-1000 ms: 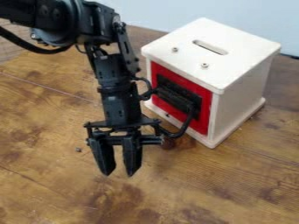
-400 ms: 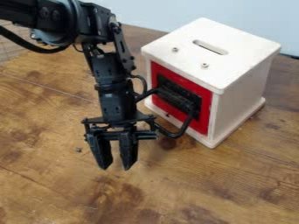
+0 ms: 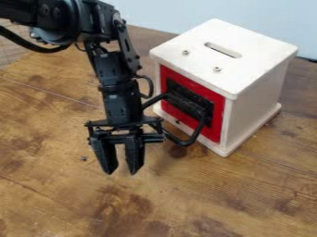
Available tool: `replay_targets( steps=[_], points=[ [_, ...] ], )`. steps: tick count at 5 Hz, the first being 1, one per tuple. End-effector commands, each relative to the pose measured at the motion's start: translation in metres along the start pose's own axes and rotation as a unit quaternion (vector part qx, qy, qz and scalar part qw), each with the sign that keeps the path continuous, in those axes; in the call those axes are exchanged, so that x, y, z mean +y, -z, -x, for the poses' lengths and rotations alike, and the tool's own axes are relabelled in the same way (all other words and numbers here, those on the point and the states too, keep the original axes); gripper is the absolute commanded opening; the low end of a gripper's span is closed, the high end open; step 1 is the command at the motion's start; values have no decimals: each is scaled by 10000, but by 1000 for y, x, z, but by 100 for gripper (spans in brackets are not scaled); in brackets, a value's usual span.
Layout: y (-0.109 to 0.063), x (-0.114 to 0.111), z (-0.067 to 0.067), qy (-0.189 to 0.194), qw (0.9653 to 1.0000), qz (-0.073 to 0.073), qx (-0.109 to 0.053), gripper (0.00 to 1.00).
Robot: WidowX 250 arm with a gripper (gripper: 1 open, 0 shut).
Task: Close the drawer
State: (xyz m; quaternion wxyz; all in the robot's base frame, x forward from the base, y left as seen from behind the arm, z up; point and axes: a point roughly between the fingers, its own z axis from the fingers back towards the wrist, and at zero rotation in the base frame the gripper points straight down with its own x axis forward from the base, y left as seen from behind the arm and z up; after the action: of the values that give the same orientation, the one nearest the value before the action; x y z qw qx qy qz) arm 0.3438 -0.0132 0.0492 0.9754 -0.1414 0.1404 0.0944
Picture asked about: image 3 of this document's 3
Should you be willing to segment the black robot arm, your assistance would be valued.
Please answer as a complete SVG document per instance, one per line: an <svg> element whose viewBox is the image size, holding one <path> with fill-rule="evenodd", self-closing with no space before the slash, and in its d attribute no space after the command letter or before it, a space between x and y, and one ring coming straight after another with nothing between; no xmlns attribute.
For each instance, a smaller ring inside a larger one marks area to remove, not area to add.
<svg viewBox="0 0 317 237"><path fill-rule="evenodd" d="M159 125L160 119L143 114L140 57L119 11L100 0L0 0L0 19L29 28L35 43L3 26L0 36L35 52L51 54L84 44L107 114L104 120L86 123L88 143L107 174L119 166L115 146L122 144L128 170L136 173L144 162L144 145L162 142L163 135L142 129L144 124Z"/></svg>

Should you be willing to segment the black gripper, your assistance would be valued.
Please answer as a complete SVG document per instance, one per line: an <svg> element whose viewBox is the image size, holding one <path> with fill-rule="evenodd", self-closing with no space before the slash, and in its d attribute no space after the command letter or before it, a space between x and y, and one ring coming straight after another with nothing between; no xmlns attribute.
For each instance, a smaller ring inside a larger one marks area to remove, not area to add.
<svg viewBox="0 0 317 237"><path fill-rule="evenodd" d="M135 175L144 162L144 143L160 143L162 119L143 114L139 84L135 80L99 86L106 119L88 121L88 142L102 170L111 174L119 166L115 144L126 144L126 162Z"/></svg>

